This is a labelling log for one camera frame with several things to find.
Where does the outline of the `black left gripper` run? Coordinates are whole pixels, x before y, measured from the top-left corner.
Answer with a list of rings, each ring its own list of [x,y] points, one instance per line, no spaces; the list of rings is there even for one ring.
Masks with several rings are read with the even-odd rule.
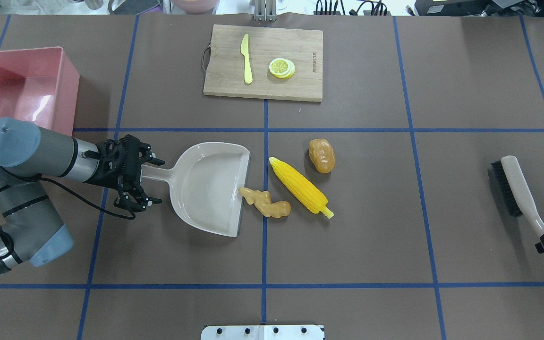
[[[109,138],[95,146],[97,151],[85,151],[85,159],[97,161],[86,183],[117,190],[114,206],[128,212],[144,212],[147,207],[162,203],[162,199],[147,195],[140,184],[142,164],[166,164],[156,157],[150,144],[128,134],[119,140]]]

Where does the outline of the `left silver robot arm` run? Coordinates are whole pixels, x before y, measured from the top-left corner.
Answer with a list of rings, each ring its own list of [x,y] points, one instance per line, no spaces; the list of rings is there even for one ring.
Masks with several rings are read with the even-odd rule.
[[[119,217],[89,202],[58,182],[67,179],[118,193],[114,206],[127,220],[160,199],[142,187],[143,164],[164,165],[151,145],[127,135],[98,144],[31,122],[0,119],[0,276],[13,267],[48,264],[69,252],[74,240],[43,187],[48,182],[102,213]]]

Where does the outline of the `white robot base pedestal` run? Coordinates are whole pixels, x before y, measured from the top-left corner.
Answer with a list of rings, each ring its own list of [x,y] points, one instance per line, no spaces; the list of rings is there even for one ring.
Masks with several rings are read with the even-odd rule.
[[[325,340],[323,325],[210,325],[201,340]]]

